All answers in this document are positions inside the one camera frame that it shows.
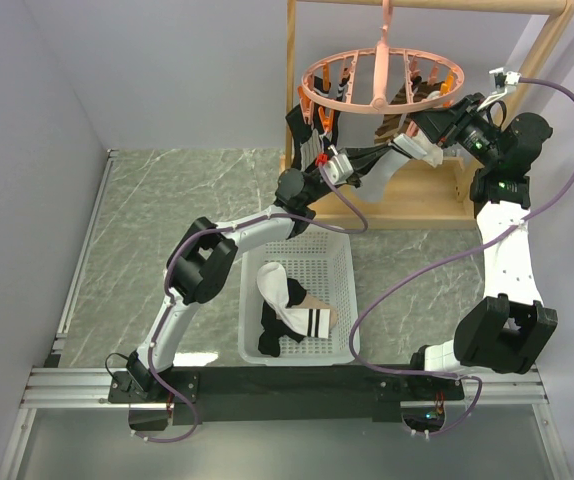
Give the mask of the hanging brown striped sock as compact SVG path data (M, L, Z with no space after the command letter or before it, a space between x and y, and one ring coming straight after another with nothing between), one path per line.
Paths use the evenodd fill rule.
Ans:
M412 80L413 102L417 103L426 99L433 90L434 86L430 86L420 75L416 76ZM398 105L405 103L406 100L406 89L405 86L402 86L390 104ZM403 116L402 114L385 115L381 125L375 131L374 143L378 145L389 142L398 134L405 133L410 123L411 119L408 116Z

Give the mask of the white plastic laundry basket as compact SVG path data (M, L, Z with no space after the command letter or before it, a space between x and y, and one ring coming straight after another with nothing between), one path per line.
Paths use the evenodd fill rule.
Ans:
M279 340L280 355L271 357L258 350L262 333L263 298L256 275L266 263L277 262L308 293L336 309L337 324L327 339L306 338L296 342L286 336ZM354 360L350 345L360 349L360 335L350 340L358 317L350 240L346 235L316 226L286 241L272 242L242 256L239 295L238 351L250 363L266 366L332 366Z

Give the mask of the aluminium rail frame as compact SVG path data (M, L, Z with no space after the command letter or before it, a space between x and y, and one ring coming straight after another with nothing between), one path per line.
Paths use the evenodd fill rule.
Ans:
M525 375L477 372L386 376L359 365L326 367L173 367L164 379L196 406L205 422L369 418L394 422L406 409L464 405L527 405L556 479L571 476L537 370ZM163 388L143 392L123 369L35 368L23 393L0 467L17 477L36 414L41 409L124 408L142 431L189 425L193 416Z

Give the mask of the wooden hanger rack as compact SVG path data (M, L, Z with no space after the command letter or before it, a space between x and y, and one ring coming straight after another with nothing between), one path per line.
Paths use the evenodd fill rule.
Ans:
M541 15L546 21L534 40L519 72L533 76L540 72L574 16L574 1L391 1L394 8L487 12L494 14ZM286 108L299 105L295 77L296 4L287 4ZM353 101L366 103L372 95L374 60L363 57L356 72ZM430 68L420 66L426 80ZM402 87L402 62L389 67L390 102ZM460 157L448 157L437 167L411 160L388 182L384 197L377 203L363 203L363 213L377 229L471 229L474 206L468 199L468 183L474 166Z

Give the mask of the beige sock in basket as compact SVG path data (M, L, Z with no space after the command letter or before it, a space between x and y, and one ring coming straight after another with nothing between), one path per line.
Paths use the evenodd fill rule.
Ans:
M298 309L319 310L322 313L323 323L319 327L317 334L315 334L315 330L312 330L311 336L328 336L337 324L337 309L331 305L328 305L310 293L307 293L304 299L299 304L297 304L296 307Z

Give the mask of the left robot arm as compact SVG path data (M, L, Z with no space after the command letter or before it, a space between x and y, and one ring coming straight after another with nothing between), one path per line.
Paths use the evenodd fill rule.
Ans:
M167 260L156 319L126 361L133 392L153 402L173 389L167 376L176 349L199 308L221 292L237 257L302 234L316 222L311 204L338 194L342 185L382 195L384 189L374 182L388 182L412 156L395 141L370 148L329 146L309 169L283 171L274 202L261 212L224 223L195 220Z

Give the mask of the pink round clip hanger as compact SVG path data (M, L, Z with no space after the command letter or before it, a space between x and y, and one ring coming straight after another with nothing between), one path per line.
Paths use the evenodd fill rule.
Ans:
M449 106L456 93L463 86L463 69L453 61L440 55L410 48L396 48L389 45L389 29L392 23L394 3L383 1L383 21L380 38L371 48L354 49L323 58L312 64L303 74L297 88L299 105L306 123L312 125L319 119L323 131L332 130L334 115L338 112L361 115L407 114L434 107ZM374 60L372 73L372 95L366 103L353 101L353 90L359 60L371 57ZM391 105L388 95L389 67L392 60L402 62L402 86L405 86L405 103ZM438 85L448 103L437 105L426 99L414 103L412 80L420 75L420 66L430 68L429 85Z

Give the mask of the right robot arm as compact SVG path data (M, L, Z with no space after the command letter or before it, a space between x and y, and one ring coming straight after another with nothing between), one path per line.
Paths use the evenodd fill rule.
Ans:
M459 322L452 340L413 355L416 368L406 374L406 387L427 399L441 386L439 372L481 367L526 373L558 325L556 311L544 306L536 286L525 219L531 207L528 172L553 130L535 113L520 114L501 128L480 94L411 118L431 144L457 144L482 165L469 198L485 246L483 298Z

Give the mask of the black sock in basket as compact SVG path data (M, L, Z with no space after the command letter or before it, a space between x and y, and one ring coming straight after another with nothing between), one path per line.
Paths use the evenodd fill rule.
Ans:
M307 294L301 284L293 278L287 278L289 294L288 307L299 304ZM283 336L300 344L304 336L293 331L283 320L279 319L276 311L266 302L262 305L261 325L263 332L258 340L258 350L261 354L279 357L281 354L280 339Z

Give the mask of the white sock with black stripes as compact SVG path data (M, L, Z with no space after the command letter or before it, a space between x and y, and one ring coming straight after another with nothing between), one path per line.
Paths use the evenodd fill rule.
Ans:
M367 203L380 202L390 179L410 160L422 160L437 167L442 164L443 157L443 150L430 142L422 132L414 137L399 134L388 144L387 152L362 177L361 185L355 189L356 195Z

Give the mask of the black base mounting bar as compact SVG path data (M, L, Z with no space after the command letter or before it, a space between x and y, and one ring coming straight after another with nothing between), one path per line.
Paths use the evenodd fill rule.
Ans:
M161 374L203 422L367 418L402 421L402 404L460 401L454 380L390 377L360 365L172 367Z

